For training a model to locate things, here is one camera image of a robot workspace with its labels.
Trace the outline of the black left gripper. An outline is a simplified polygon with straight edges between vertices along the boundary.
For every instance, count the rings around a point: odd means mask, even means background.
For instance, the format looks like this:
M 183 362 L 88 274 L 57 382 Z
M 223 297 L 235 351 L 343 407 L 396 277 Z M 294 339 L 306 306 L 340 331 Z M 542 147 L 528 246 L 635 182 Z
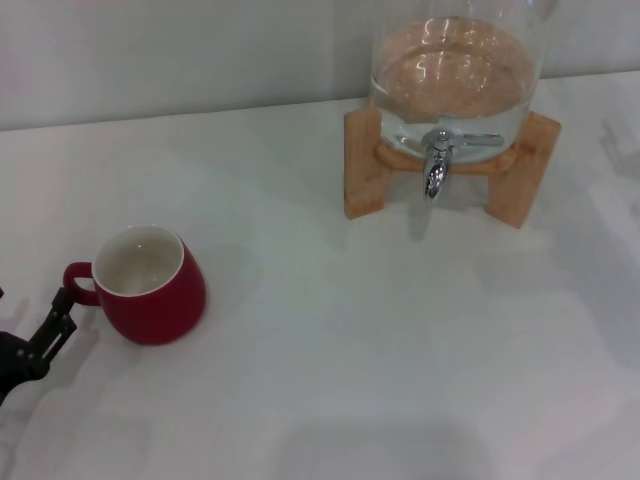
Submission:
M 73 305 L 70 293 L 61 287 L 46 319 L 29 341 L 1 332 L 1 404 L 16 387 L 40 380 L 41 371 L 50 369 L 51 361 L 77 328 L 70 316 Z

